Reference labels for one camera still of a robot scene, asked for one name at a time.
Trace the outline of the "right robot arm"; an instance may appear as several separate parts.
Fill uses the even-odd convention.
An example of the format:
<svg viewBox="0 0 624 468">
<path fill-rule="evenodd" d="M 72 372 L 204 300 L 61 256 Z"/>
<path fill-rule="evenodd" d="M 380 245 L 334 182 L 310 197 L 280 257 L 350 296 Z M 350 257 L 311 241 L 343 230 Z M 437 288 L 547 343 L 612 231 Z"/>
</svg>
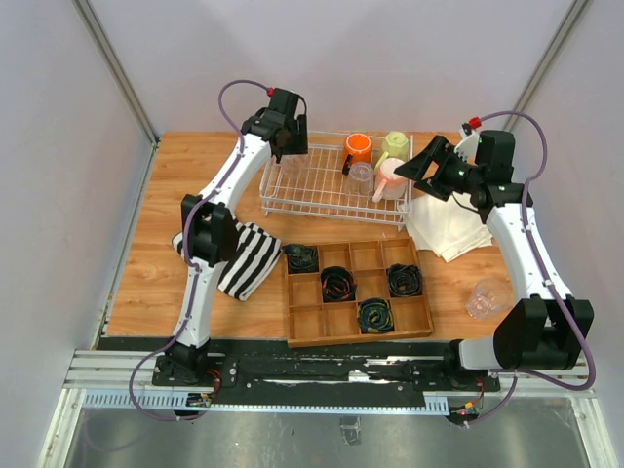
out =
<svg viewBox="0 0 624 468">
<path fill-rule="evenodd" d="M 457 340 L 442 369 L 444 383 L 462 390 L 477 371 L 566 371 L 581 353 L 594 319 L 557 274 L 541 241 L 532 200 L 513 181 L 516 141 L 509 132 L 472 130 L 458 145 L 435 136 L 395 171 L 416 189 L 447 200 L 467 194 L 503 255 L 515 305 L 490 337 Z"/>
</svg>

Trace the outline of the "yellow-green mug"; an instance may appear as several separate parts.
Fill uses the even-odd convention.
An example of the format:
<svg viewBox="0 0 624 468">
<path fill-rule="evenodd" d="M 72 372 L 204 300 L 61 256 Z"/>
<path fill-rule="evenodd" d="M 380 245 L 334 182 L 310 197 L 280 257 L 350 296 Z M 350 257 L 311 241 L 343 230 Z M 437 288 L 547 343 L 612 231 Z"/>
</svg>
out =
<svg viewBox="0 0 624 468">
<path fill-rule="evenodd" d="M 410 158 L 410 140 L 407 135 L 399 131 L 389 132 L 381 144 L 381 155 L 374 167 L 377 172 L 382 163 L 388 158 L 400 159 L 406 162 Z"/>
</svg>

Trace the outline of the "clear plastic cup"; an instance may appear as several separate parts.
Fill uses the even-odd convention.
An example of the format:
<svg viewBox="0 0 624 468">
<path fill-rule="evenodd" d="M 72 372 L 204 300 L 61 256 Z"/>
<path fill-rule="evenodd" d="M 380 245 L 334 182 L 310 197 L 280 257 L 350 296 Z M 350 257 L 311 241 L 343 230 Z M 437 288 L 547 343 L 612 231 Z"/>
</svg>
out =
<svg viewBox="0 0 624 468">
<path fill-rule="evenodd" d="M 357 162 L 350 167 L 346 191 L 350 195 L 368 197 L 374 187 L 374 170 L 370 163 Z"/>
<path fill-rule="evenodd" d="M 513 291 L 507 283 L 483 279 L 473 289 L 466 310 L 471 317 L 484 320 L 508 312 L 512 305 Z"/>
<path fill-rule="evenodd" d="M 307 159 L 307 154 L 283 155 L 280 165 L 284 175 L 291 179 L 297 179 L 306 168 Z"/>
</svg>

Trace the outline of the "pink white mug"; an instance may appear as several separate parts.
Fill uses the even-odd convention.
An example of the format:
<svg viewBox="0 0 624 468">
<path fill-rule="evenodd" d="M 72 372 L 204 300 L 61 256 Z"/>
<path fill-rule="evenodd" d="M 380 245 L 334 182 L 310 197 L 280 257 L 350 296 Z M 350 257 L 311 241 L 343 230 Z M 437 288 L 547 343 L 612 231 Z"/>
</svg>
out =
<svg viewBox="0 0 624 468">
<path fill-rule="evenodd" d="M 381 163 L 375 176 L 372 195 L 374 203 L 381 200 L 398 200 L 403 196 L 409 181 L 395 173 L 395 170 L 403 164 L 404 161 L 399 158 L 387 158 Z"/>
</svg>

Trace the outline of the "orange enamel mug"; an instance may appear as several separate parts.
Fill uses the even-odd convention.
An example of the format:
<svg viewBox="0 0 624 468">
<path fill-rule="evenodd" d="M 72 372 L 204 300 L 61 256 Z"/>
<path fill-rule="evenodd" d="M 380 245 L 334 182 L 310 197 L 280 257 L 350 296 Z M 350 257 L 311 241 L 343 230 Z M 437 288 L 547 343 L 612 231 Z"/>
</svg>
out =
<svg viewBox="0 0 624 468">
<path fill-rule="evenodd" d="M 350 134 L 343 143 L 342 174 L 347 176 L 356 163 L 371 162 L 372 142 L 369 136 L 362 133 Z"/>
</svg>

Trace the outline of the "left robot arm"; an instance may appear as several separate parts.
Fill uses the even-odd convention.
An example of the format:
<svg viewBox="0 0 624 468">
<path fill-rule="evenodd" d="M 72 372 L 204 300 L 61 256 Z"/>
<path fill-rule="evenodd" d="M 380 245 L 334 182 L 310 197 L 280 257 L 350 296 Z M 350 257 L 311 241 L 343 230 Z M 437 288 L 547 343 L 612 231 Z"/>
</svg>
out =
<svg viewBox="0 0 624 468">
<path fill-rule="evenodd" d="M 221 169 L 197 195 L 181 202 L 182 258 L 188 278 L 173 343 L 165 351 L 175 374 L 185 384 L 202 383 L 209 373 L 206 359 L 210 320 L 218 280 L 238 249 L 234 211 L 255 174 L 266 162 L 308 151 L 305 99 L 282 88 L 261 87 L 269 102 L 240 126 L 238 142 Z"/>
</svg>

